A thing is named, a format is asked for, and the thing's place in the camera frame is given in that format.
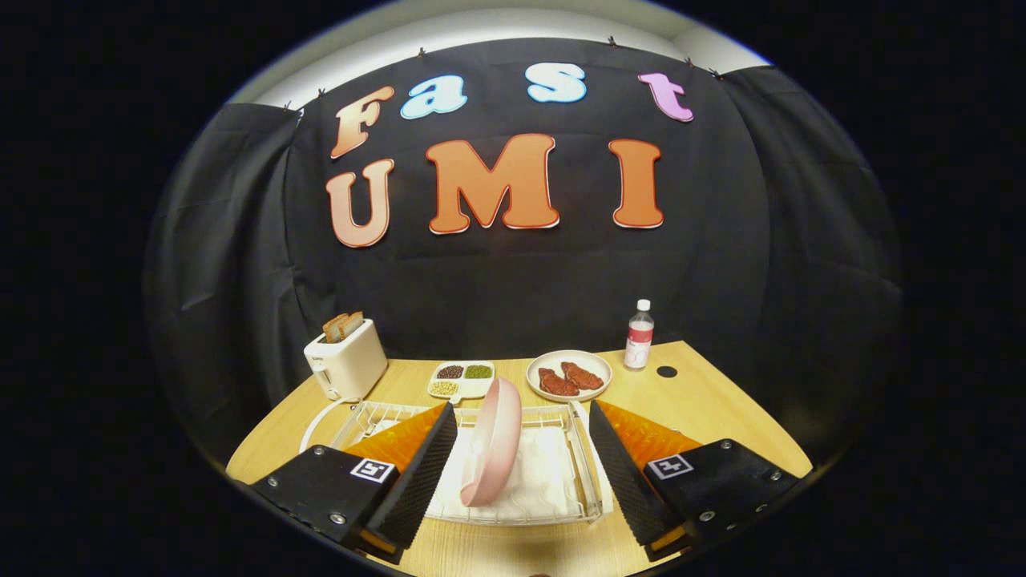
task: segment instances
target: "pink plate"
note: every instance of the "pink plate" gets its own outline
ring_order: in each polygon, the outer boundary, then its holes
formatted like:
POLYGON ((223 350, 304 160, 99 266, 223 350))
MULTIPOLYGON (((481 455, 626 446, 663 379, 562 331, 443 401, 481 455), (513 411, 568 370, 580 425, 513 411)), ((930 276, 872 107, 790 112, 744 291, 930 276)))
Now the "pink plate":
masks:
POLYGON ((496 377, 477 414, 463 467, 460 500, 464 505, 486 505, 502 493, 516 461, 520 421, 520 392, 513 383, 496 377))

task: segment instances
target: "green beans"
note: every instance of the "green beans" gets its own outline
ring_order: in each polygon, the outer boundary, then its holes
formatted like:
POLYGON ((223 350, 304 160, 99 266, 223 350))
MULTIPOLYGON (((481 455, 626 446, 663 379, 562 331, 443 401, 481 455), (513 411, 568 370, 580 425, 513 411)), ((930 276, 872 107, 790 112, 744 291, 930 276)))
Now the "green beans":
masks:
POLYGON ((491 377, 491 368, 483 364, 471 364, 467 368, 467 379, 487 379, 491 377))

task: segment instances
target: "white plate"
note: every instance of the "white plate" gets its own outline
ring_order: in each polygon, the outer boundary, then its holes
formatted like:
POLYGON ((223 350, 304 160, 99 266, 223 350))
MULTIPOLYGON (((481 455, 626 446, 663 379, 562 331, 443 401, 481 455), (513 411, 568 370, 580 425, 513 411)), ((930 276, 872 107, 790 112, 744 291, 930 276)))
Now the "white plate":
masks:
POLYGON ((531 360, 530 364, 527 366, 527 384, 530 385, 530 388, 541 396, 557 402, 569 402, 571 400, 582 401, 595 398, 596 396, 602 394, 602 391, 609 386, 609 381, 611 380, 613 368, 609 367, 609 363, 606 362, 601 356, 582 350, 557 350, 547 352, 535 360, 531 360), (541 379, 538 378, 538 370, 552 369, 556 372, 556 375, 565 378, 565 375, 563 375, 563 368, 560 364, 564 361, 574 362, 581 369, 593 373, 596 377, 602 379, 604 384, 595 390, 581 391, 575 396, 562 396, 543 391, 542 387, 539 386, 541 379))

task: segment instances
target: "white wall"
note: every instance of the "white wall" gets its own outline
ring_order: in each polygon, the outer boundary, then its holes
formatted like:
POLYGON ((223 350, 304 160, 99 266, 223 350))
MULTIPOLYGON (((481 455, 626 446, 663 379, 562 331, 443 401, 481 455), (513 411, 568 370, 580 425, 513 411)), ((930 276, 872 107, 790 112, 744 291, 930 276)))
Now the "white wall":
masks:
MULTIPOLYGON (((683 15, 643 2, 623 2, 616 9, 605 3, 584 3, 577 11, 540 8, 494 8, 442 13, 416 20, 423 13, 444 11, 462 0, 411 4, 396 2, 361 15, 322 34, 286 54, 240 89, 230 102, 251 102, 302 108, 317 98, 318 89, 331 89, 363 74, 428 52, 506 38, 575 38, 618 44, 726 73, 766 62, 729 38, 683 15), (634 8, 630 15, 626 8, 634 8), (617 21, 594 15, 608 13, 617 21), (413 22, 403 23, 404 18, 413 22), (355 39, 343 45, 347 39, 355 39)), ((524 3, 537 3, 537 0, 524 3)))
POLYGON ((712 69, 720 74, 770 64, 731 38, 701 25, 677 35, 673 39, 673 45, 689 56, 695 66, 712 69))
POLYGON ((556 10, 500 8, 473 10, 409 24, 343 47, 307 66, 258 97, 258 104, 295 109, 317 98, 318 88, 331 89, 384 66, 462 44, 506 38, 578 38, 618 44, 683 60, 673 42, 615 22, 556 10))

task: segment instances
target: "blue letter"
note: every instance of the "blue letter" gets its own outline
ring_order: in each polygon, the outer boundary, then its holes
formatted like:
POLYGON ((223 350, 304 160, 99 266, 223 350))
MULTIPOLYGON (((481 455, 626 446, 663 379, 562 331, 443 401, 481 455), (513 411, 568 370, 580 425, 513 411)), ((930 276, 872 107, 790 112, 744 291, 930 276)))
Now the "blue letter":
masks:
POLYGON ((402 105, 399 114, 406 120, 412 120, 432 112, 452 112, 467 104, 467 97, 461 93, 462 89, 463 78, 456 75, 425 80, 409 91, 409 95, 413 98, 402 105))
POLYGON ((534 82, 527 93, 540 103, 576 103, 588 91, 581 81, 584 71, 577 65, 541 63, 528 67, 523 75, 534 82))

